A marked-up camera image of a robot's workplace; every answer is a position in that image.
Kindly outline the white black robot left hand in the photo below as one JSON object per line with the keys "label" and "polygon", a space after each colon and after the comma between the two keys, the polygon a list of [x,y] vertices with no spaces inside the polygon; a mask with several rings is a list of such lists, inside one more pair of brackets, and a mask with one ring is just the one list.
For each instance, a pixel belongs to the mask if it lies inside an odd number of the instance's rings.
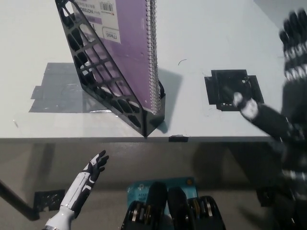
{"label": "white black robot left hand", "polygon": [[106,151],[103,150],[88,162],[76,176],[61,202],[60,206],[71,210],[74,218],[78,217],[100,173],[105,170],[105,164],[109,158],[105,154]]}

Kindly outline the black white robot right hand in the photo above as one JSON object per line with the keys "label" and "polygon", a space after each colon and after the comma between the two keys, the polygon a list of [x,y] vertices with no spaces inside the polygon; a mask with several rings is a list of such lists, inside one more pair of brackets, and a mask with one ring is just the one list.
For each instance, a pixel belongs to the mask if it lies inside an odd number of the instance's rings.
{"label": "black white robot right hand", "polygon": [[280,112],[230,92],[233,105],[241,115],[285,145],[282,174],[285,178],[307,179],[307,13],[292,11],[279,32],[283,43],[284,76]]}

